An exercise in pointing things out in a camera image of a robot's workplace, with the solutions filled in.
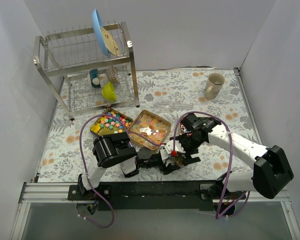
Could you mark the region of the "gold round jar lid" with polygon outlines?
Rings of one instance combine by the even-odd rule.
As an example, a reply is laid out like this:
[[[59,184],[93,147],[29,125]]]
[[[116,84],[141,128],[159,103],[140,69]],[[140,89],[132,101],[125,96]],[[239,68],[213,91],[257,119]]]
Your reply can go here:
[[[174,163],[178,166],[184,166],[185,165],[184,164],[184,158],[182,156],[176,155],[172,159],[173,159]]]

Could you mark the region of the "gold tin of lollipops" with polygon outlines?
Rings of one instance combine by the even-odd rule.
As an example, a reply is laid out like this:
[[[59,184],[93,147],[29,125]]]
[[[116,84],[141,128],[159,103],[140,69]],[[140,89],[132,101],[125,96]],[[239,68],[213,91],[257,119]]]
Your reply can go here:
[[[194,114],[189,114],[180,123],[180,134],[188,136],[200,129],[208,129],[210,131],[215,126],[221,123],[212,117],[197,117]]]

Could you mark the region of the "gold tin of gummy candies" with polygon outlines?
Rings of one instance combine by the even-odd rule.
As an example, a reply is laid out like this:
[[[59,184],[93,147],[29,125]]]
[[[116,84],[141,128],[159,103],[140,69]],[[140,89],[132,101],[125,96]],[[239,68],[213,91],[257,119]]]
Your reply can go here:
[[[132,144],[139,148],[148,148],[153,154],[165,142],[170,134],[172,124],[166,119],[148,110],[142,110],[128,127]]]

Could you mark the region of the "gold tin of star candies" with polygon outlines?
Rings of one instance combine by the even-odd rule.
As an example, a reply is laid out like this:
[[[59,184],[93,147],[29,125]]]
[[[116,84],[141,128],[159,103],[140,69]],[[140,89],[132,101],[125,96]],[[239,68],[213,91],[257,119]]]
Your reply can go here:
[[[105,116],[100,116],[90,127],[90,132],[96,136],[123,133],[134,121],[132,118],[110,107],[103,114]]]

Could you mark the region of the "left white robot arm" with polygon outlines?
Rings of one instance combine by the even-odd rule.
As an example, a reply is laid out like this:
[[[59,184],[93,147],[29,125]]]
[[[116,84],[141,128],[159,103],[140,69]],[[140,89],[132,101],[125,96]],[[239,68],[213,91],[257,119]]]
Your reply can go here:
[[[80,148],[84,173],[78,177],[78,192],[85,200],[96,196],[96,189],[106,169],[119,165],[126,178],[139,173],[139,168],[159,168],[164,175],[168,175],[181,167],[174,163],[165,147],[159,152],[152,153],[147,147],[136,150],[130,143],[126,132],[104,135],[93,142],[92,154],[94,159],[86,162],[83,149]]]

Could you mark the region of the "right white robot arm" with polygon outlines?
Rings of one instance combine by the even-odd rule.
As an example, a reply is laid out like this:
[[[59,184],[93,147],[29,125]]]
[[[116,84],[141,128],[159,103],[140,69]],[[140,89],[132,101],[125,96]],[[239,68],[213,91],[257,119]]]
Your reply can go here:
[[[224,173],[204,194],[227,199],[235,192],[258,192],[267,199],[273,199],[294,178],[284,150],[274,145],[267,147],[254,143],[236,133],[213,117],[198,117],[193,112],[182,120],[190,135],[176,137],[190,157],[198,152],[203,143],[209,143],[227,150],[250,167],[246,172]]]

